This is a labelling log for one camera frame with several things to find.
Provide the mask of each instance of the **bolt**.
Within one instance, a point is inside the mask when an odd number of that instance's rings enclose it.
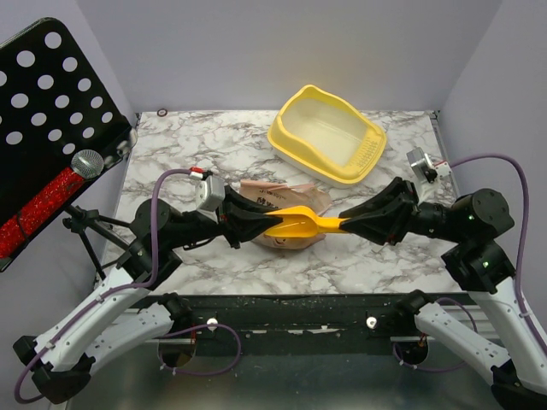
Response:
[[[216,318],[209,318],[207,319],[207,324],[208,325],[218,325],[218,320]],[[216,329],[216,326],[209,326],[208,329],[210,331],[214,331]]]
[[[377,324],[378,324],[378,320],[374,316],[367,317],[368,329],[375,329]]]

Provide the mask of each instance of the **yellow scoop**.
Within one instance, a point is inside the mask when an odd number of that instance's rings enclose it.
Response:
[[[344,218],[323,218],[308,207],[298,206],[268,212],[283,218],[283,222],[264,232],[270,237],[314,237],[318,233],[348,233],[342,231]]]

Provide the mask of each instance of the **white marble tabletop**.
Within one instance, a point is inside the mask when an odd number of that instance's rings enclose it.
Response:
[[[240,179],[267,180],[299,185],[310,181],[330,193],[333,206],[326,216],[338,215],[380,192],[396,176],[408,179],[412,171],[406,153],[421,146],[440,157],[427,113],[364,113],[387,134],[384,154],[358,185],[340,190],[321,183],[274,156],[267,131],[276,111],[196,111],[158,117],[144,113],[138,129],[116,218],[132,220],[138,205],[150,198],[161,173],[176,167],[198,166],[213,170],[238,188]],[[195,182],[170,177],[161,198],[180,211],[194,209]],[[446,182],[434,200],[452,202]],[[117,230],[127,240],[131,232]],[[368,241],[353,235],[327,235],[305,250],[269,249],[244,243],[230,249],[222,237],[185,252],[183,264],[156,289],[155,294],[271,295],[310,293],[380,293],[458,291],[439,256],[449,243],[409,234],[396,247],[373,251]],[[109,246],[105,260],[118,253]]]

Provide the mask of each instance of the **yellow litter tray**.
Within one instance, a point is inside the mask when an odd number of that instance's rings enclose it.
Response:
[[[268,141],[295,167],[337,188],[350,188],[376,165],[386,137],[342,98],[305,85],[275,117]]]

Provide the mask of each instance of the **microphone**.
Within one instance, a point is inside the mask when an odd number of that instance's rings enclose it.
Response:
[[[8,258],[87,180],[101,175],[104,160],[93,149],[74,154],[66,167],[0,228],[0,259]]]

